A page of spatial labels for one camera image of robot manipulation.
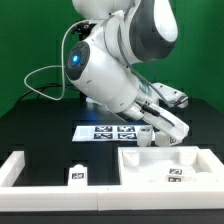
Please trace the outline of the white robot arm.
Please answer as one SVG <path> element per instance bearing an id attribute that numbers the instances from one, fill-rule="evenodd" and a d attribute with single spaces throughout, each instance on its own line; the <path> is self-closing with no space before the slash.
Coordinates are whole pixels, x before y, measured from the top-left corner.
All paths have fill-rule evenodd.
<path id="1" fill-rule="evenodd" d="M 90 27 L 71 50 L 70 82 L 123 120 L 143 120 L 177 141 L 189 126 L 159 106 L 164 96 L 131 66 L 166 58 L 178 29 L 169 0 L 72 0 Z"/>

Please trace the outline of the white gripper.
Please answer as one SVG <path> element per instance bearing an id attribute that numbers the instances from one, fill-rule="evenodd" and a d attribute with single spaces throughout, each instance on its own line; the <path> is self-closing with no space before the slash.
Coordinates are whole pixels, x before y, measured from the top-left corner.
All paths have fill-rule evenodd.
<path id="1" fill-rule="evenodd" d="M 188 135 L 189 126 L 159 106 L 159 100 L 163 97 L 168 99 L 172 107 L 184 108 L 188 105 L 188 97 L 181 91 L 161 83 L 152 86 L 140 83 L 131 104 L 126 109 L 116 112 L 116 115 L 125 121 L 143 120 L 173 138 L 178 144 Z"/>

